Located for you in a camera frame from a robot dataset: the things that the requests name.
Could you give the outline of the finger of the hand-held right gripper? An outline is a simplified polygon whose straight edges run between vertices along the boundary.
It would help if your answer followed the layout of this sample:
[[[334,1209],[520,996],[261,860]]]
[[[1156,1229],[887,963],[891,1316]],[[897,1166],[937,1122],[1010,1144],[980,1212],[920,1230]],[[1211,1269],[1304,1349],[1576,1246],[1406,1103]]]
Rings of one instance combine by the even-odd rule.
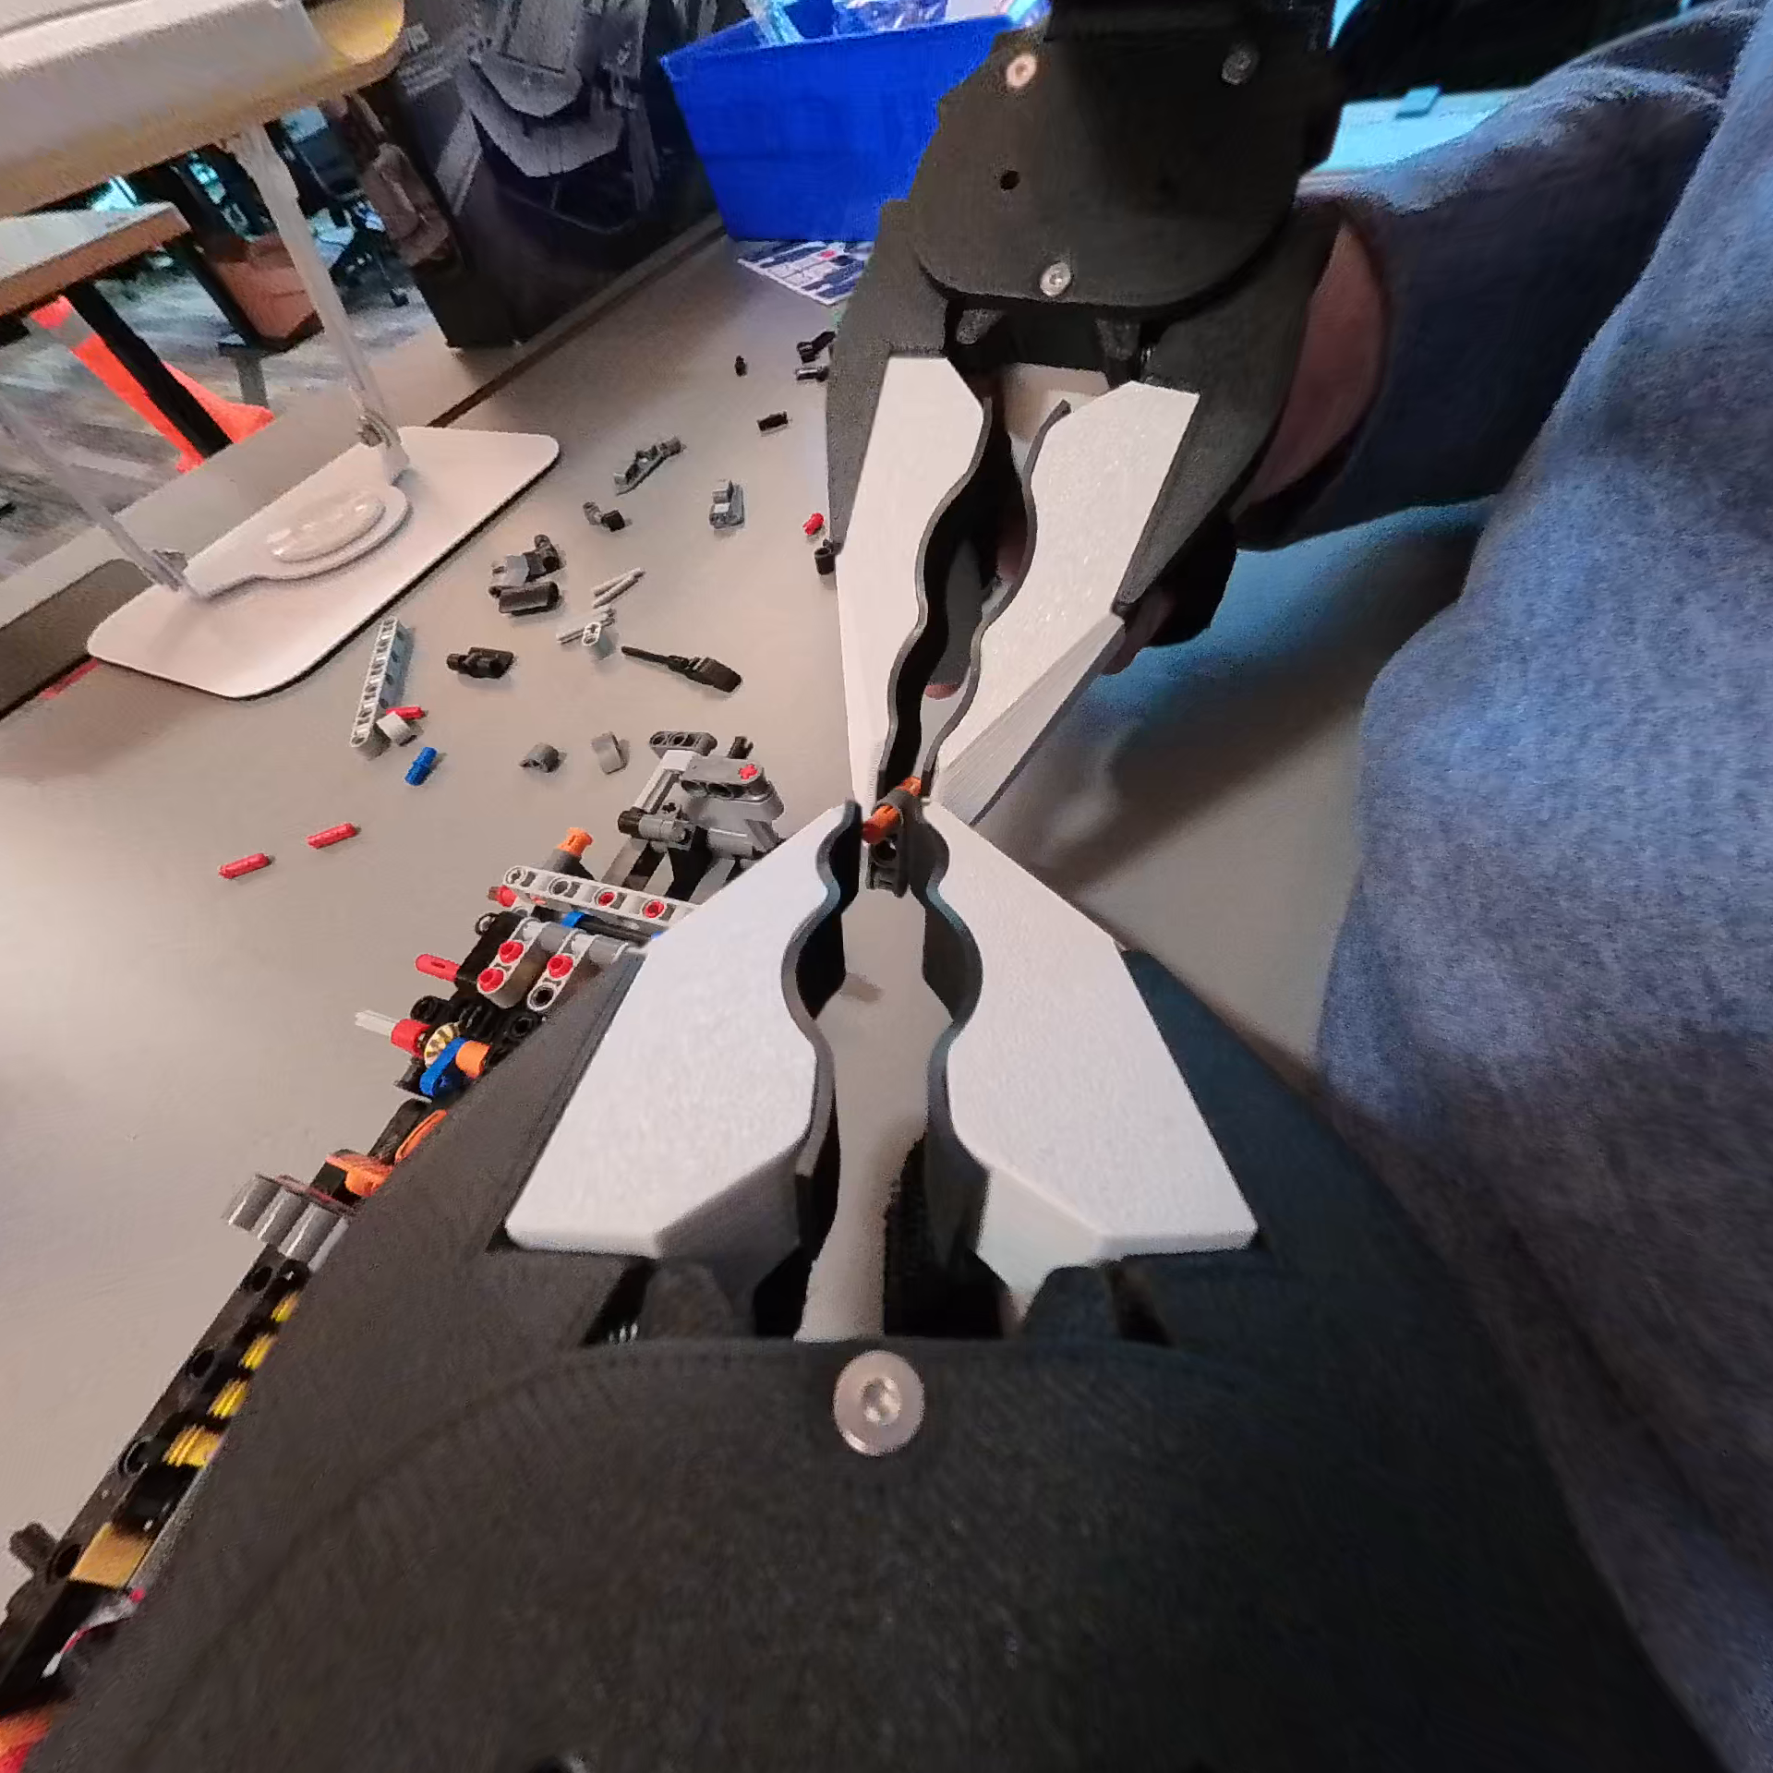
[[[973,827],[985,818],[1116,653],[1119,600],[1198,401],[1124,385],[1040,433],[1025,475],[1025,564],[982,616],[961,710],[935,751],[928,798],[952,819]]]
[[[837,645],[857,801],[895,785],[895,746],[920,702],[913,657],[935,639],[937,542],[983,491],[985,409],[944,359],[888,363],[835,564]],[[1037,748],[1037,520],[1022,579],[969,639],[962,694],[913,762],[940,806],[994,806]]]

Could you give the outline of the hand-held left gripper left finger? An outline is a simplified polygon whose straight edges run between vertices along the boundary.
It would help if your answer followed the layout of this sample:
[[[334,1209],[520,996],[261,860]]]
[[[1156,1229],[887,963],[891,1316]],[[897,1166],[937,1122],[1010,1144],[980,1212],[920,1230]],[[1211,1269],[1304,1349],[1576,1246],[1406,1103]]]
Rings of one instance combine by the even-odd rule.
[[[861,809],[842,803],[657,938],[505,1219],[541,1254],[697,1264],[766,1336],[804,1330],[835,1219],[835,1064]]]

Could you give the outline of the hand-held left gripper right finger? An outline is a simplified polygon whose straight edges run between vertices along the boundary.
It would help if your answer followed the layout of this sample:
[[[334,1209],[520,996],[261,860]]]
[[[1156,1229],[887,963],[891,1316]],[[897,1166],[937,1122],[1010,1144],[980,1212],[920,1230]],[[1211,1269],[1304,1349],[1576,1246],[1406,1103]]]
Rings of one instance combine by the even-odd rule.
[[[975,1254],[1025,1312],[1054,1270],[1247,1249],[1256,1219],[1128,955],[930,806],[925,978],[937,1249]]]

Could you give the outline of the multicoloured lego model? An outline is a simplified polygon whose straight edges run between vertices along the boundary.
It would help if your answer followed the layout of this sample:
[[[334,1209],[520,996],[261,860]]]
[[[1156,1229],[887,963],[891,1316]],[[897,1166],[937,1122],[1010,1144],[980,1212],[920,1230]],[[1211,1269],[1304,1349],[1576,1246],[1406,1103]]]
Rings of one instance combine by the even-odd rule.
[[[399,1018],[359,1014],[404,1062],[392,1116],[307,1179],[243,1185],[225,1213],[253,1242],[243,1280],[71,1525],[12,1533],[6,1550],[27,1578],[3,1605],[3,1770],[27,1763],[146,1600],[313,1275],[370,1197],[570,998],[782,843],[782,798],[754,740],[666,727],[647,746],[653,768],[615,818],[625,845],[605,868],[589,861],[591,835],[567,830],[490,889],[459,959],[414,960],[429,995]]]

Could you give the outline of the grey lego liftarm orange pin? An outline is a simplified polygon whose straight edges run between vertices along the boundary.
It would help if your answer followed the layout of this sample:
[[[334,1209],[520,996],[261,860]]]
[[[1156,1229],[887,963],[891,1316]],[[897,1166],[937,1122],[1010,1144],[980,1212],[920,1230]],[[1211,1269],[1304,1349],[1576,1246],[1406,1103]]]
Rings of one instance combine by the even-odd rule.
[[[921,798],[921,777],[911,776],[891,787],[863,818],[858,839],[865,861],[863,881],[870,889],[895,898],[906,893],[910,866],[906,861],[907,832],[920,815]]]

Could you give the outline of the person's right forearm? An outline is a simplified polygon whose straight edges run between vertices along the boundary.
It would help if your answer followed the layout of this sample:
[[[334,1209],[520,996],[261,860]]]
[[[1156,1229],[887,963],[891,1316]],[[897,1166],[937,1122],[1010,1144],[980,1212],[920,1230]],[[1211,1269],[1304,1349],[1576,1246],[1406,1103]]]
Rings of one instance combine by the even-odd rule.
[[[1295,542],[1499,497],[1648,268],[1764,5],[1705,5],[1565,62],[1466,135],[1327,180],[1387,302],[1372,408],[1318,474],[1242,517]]]

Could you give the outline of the long light grey lego beam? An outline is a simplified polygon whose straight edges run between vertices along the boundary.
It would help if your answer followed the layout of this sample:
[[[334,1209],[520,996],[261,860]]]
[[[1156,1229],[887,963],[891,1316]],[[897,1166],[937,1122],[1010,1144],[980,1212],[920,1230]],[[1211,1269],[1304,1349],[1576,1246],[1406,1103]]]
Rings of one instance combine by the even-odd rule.
[[[351,724],[348,746],[361,758],[379,755],[391,740],[382,731],[382,720],[392,716],[392,707],[406,679],[406,663],[411,657],[411,634],[399,616],[387,614],[376,629],[370,665],[362,677],[359,707]]]

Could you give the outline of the person's right hand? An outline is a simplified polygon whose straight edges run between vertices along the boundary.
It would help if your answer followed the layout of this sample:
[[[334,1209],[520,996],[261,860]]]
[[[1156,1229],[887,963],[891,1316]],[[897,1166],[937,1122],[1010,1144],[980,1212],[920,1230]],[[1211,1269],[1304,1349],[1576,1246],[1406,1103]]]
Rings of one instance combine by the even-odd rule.
[[[1342,225],[1323,267],[1292,387],[1234,517],[1308,481],[1340,455],[1372,408],[1387,357],[1387,302],[1366,241]]]

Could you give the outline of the printed sticker sheet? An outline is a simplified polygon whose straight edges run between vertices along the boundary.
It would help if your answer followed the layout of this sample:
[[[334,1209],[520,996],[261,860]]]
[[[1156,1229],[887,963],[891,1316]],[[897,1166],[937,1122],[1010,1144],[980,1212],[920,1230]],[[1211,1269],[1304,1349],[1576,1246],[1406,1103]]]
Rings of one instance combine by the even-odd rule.
[[[872,260],[870,241],[773,238],[739,243],[739,267],[823,307],[853,297]]]

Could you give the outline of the plain blue storage bin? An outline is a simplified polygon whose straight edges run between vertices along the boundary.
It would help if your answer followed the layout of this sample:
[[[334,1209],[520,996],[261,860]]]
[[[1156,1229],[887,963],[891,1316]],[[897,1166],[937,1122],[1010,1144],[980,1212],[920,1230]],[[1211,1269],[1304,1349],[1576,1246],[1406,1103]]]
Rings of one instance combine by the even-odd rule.
[[[939,102],[994,38],[1044,5],[945,5],[898,30],[843,30],[833,5],[786,5],[795,41],[756,19],[661,68],[734,241],[865,241],[910,193]]]

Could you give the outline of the dark printed cardboard box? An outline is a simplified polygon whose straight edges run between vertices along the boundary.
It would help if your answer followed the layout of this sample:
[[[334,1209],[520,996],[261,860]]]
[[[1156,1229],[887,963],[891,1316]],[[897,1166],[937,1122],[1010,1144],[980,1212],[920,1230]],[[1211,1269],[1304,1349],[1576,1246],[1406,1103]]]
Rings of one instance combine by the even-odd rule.
[[[453,348],[523,344],[716,213],[664,58],[717,3],[406,3],[370,97],[448,243],[414,267]]]

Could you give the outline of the person's blue sweater torso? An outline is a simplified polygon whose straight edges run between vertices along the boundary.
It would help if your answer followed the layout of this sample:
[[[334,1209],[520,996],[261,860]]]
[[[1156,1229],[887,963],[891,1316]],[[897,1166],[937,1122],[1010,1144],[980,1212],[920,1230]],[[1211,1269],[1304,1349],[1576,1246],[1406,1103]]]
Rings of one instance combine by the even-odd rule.
[[[1587,348],[1366,698],[1318,1044],[1730,1770],[1768,1770],[1764,347]]]

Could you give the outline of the orange background object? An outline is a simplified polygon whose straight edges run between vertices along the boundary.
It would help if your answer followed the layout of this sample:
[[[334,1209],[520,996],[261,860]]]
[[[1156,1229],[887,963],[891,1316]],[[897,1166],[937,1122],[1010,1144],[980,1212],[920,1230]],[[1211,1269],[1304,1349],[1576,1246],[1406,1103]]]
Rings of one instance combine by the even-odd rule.
[[[156,433],[160,433],[179,453],[179,472],[187,474],[203,456],[170,422],[170,414],[157,405],[156,397],[147,393],[142,380],[119,362],[116,351],[98,341],[97,331],[84,323],[67,296],[57,296],[41,307],[27,310],[24,326],[35,334],[54,341],[67,348],[76,362],[87,368],[123,405],[143,419]],[[166,368],[170,380],[190,395],[205,417],[214,422],[228,443],[253,438],[274,422],[274,412],[264,405],[230,401],[213,393],[205,385],[176,368]]]

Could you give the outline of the background desk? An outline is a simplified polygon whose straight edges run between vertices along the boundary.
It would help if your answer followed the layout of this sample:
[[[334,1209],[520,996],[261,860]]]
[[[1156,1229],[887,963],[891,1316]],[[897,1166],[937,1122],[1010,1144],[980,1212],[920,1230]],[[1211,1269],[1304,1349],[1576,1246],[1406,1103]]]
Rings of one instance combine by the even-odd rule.
[[[185,234],[185,220],[168,205],[3,216],[2,316],[3,329],[17,329],[41,304],[67,297],[162,420],[162,430],[195,458],[211,458],[230,446],[228,433],[97,290],[101,276]]]

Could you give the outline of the white tilted panel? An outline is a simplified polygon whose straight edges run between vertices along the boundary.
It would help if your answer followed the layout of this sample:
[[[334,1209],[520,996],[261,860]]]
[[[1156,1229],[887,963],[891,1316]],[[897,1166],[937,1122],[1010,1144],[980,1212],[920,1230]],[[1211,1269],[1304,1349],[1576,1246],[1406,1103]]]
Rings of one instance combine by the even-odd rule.
[[[400,3],[3,3],[2,211],[346,97],[404,26]]]

